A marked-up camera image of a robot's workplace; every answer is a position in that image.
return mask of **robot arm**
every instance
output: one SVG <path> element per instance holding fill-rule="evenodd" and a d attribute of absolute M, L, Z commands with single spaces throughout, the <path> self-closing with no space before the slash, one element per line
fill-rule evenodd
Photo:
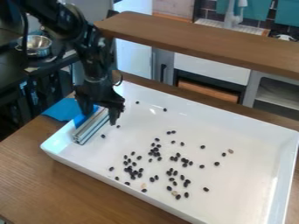
<path fill-rule="evenodd" d="M 93 111 L 94 104 L 108 108 L 110 124 L 114 125 L 124 110 L 124 99 L 113 90 L 112 39 L 89 24 L 78 8 L 57 0 L 14 0 L 24 11 L 60 40 L 70 45 L 84 68 L 84 82 L 75 86 L 76 99 L 84 115 Z"/>

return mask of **wooden countertop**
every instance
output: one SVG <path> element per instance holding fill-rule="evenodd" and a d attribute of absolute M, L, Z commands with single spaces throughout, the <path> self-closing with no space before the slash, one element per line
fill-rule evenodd
<path fill-rule="evenodd" d="M 299 122 L 206 95 L 124 74 L 126 81 L 195 102 L 299 130 Z M 48 157 L 39 146 L 63 123 L 38 116 L 0 143 L 0 216 L 15 224 L 171 223 L 172 214 L 134 198 Z M 299 166 L 287 224 L 299 222 Z"/>
<path fill-rule="evenodd" d="M 95 25 L 107 36 L 299 79 L 298 43 L 134 12 Z"/>

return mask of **blue cloth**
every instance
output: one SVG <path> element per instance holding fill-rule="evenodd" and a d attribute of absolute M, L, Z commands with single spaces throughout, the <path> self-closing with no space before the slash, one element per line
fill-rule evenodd
<path fill-rule="evenodd" d="M 247 0 L 248 6 L 244 8 L 244 18 L 251 18 L 260 21 L 266 21 L 272 0 Z M 239 0 L 235 2 L 235 14 L 240 14 L 238 7 Z M 216 11 L 219 14 L 226 14 L 229 0 L 218 0 Z"/>
<path fill-rule="evenodd" d="M 69 122 L 73 119 L 75 127 L 78 128 L 88 117 L 82 115 L 78 102 L 74 98 L 64 98 L 42 113 L 60 122 Z"/>
<path fill-rule="evenodd" d="M 299 0 L 279 0 L 275 22 L 281 25 L 299 26 Z"/>

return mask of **blue towel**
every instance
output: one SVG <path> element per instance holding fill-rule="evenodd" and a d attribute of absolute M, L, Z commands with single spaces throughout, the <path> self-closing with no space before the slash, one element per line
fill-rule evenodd
<path fill-rule="evenodd" d="M 282 25 L 299 26 L 299 0 L 279 0 L 275 22 Z"/>
<path fill-rule="evenodd" d="M 251 18 L 266 21 L 272 0 L 247 0 L 248 6 L 244 9 L 244 18 Z M 240 14 L 238 0 L 235 3 L 235 14 Z M 216 11 L 219 14 L 226 14 L 229 0 L 218 0 Z"/>

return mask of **drawer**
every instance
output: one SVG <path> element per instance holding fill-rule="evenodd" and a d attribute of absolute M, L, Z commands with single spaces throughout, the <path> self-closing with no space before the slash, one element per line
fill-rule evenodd
<path fill-rule="evenodd" d="M 247 85 L 251 71 L 247 68 L 230 66 L 208 59 L 199 59 L 181 53 L 175 53 L 174 67 L 179 70 L 201 74 L 222 81 L 229 81 L 242 86 Z"/>

